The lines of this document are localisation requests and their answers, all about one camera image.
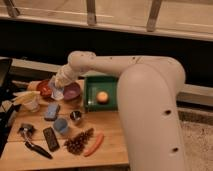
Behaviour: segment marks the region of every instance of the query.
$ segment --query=green tray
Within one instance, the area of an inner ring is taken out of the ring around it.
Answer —
[[[111,76],[87,76],[84,81],[84,107],[88,111],[117,110],[117,89],[118,78]],[[100,91],[106,91],[109,101],[106,104],[99,104],[96,95]]]

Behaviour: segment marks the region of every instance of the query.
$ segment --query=purple bowl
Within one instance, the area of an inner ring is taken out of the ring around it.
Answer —
[[[64,100],[72,100],[81,94],[81,87],[74,82],[64,87]]]

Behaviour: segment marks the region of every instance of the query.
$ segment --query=red object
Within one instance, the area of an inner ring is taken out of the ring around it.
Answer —
[[[86,152],[84,152],[84,157],[88,157],[88,156],[92,155],[100,147],[103,140],[104,140],[104,134],[99,133],[97,135],[95,143]]]
[[[40,91],[42,97],[51,97],[52,90],[48,86],[48,83],[49,80],[43,80],[36,87],[36,90]]]

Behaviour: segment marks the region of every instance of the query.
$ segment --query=orange carrot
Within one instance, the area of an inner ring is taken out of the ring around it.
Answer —
[[[91,154],[93,154],[98,149],[98,147],[101,145],[103,140],[104,140],[104,134],[103,133],[99,133],[97,135],[95,143],[87,151],[84,152],[84,157],[88,157]]]

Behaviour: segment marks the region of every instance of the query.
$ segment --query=black chair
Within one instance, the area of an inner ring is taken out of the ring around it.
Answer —
[[[0,106],[2,108],[0,112],[0,156],[7,139],[6,125],[11,116],[11,113],[14,110],[13,108],[10,108],[9,110],[5,111],[4,107],[2,107],[2,101],[8,98],[8,94],[10,94],[10,96],[12,94],[11,91],[8,89],[10,84],[9,70],[11,64],[12,59],[10,58],[0,59]]]

